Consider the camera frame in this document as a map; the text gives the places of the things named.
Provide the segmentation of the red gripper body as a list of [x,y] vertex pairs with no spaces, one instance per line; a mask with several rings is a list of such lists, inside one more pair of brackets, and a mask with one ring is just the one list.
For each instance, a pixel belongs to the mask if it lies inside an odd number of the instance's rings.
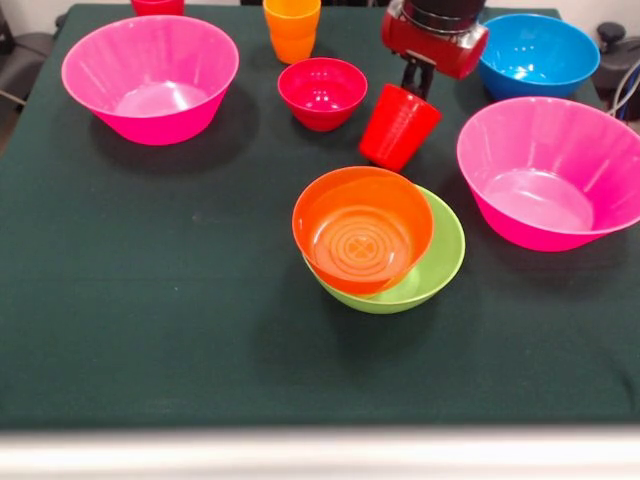
[[430,64],[439,73],[463,79],[477,66],[489,40],[489,30],[478,23],[464,33],[435,33],[409,20],[403,13],[383,16],[383,44],[405,60]]

